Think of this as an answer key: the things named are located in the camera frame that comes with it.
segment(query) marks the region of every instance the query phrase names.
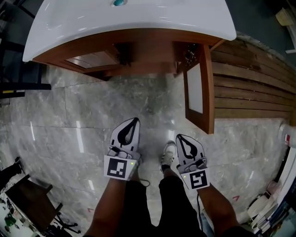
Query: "white plastic container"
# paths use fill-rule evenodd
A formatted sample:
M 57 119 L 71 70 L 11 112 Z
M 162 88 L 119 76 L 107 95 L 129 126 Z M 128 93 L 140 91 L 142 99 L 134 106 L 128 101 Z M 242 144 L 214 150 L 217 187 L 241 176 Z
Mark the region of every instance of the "white plastic container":
M 279 128 L 278 137 L 282 143 L 287 146 L 296 148 L 296 127 L 282 124 Z

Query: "wooden frame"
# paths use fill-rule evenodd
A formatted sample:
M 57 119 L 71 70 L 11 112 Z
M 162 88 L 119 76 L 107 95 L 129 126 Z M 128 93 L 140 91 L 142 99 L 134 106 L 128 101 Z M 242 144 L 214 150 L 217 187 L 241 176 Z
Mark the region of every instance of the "wooden frame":
M 215 106 L 214 106 L 214 80 L 211 66 L 210 49 L 208 45 L 200 45 L 196 50 L 197 61 L 192 65 L 183 62 L 184 87 L 185 87 L 185 116 L 186 118 L 202 129 L 207 134 L 214 133 Z M 203 113 L 189 108 L 188 77 L 187 71 L 200 64 L 202 92 L 203 92 Z

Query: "white ceramic basin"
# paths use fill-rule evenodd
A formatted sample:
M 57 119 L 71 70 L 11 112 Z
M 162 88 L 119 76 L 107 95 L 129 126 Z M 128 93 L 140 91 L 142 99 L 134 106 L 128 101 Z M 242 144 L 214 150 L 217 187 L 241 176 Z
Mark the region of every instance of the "white ceramic basin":
M 199 32 L 227 40 L 236 32 L 225 0 L 44 0 L 31 27 L 23 60 L 92 34 L 133 28 Z

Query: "gray tile floor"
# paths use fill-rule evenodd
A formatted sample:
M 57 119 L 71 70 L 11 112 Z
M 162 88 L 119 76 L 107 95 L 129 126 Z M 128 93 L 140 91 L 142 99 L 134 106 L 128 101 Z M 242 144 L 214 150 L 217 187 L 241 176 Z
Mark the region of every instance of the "gray tile floor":
M 141 120 L 144 163 L 139 172 L 151 182 L 147 198 L 155 225 L 161 215 L 158 159 L 167 140 L 178 133 L 202 143 L 211 182 L 231 201 L 239 219 L 275 177 L 284 155 L 285 146 L 277 139 L 282 119 L 217 119 L 214 135 L 187 121 L 181 77 L 146 75 L 98 82 L 49 67 L 43 80 L 51 83 L 51 91 L 28 91 L 25 98 L 0 108 L 1 164 L 7 167 L 21 156 L 34 181 L 54 186 L 50 198 L 55 205 L 64 204 L 64 217 L 77 222 L 82 233 L 108 182 L 103 158 L 111 131 L 131 117 Z M 14 177 L 9 185 L 20 178 Z M 197 209 L 196 192 L 187 193 Z

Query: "cabinet door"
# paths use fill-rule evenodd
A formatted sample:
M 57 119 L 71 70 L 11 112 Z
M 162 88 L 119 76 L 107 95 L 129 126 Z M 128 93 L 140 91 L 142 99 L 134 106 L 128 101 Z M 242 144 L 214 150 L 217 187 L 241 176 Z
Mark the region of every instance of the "cabinet door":
M 214 133 L 214 83 L 208 45 L 193 45 L 182 62 L 186 118 L 207 134 Z

